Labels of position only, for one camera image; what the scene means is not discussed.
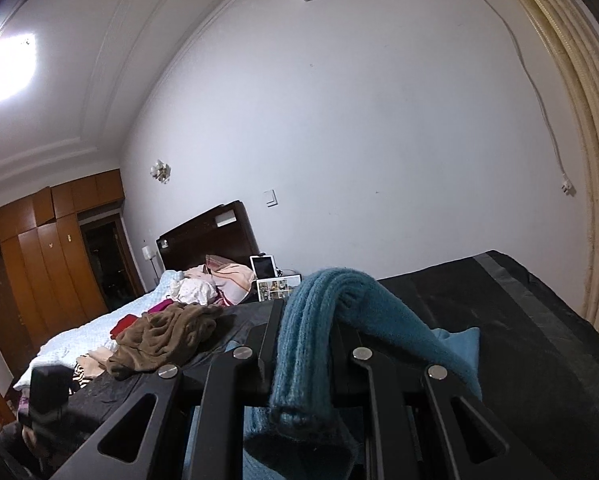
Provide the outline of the person's left hand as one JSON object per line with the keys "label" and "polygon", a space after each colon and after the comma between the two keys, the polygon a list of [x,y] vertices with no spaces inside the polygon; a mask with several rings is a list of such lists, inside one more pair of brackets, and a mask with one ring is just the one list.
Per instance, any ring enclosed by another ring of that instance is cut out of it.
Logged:
{"label": "person's left hand", "polygon": [[49,460],[52,456],[52,449],[49,447],[47,439],[38,436],[36,432],[27,426],[21,429],[21,436],[30,452],[40,460]]}

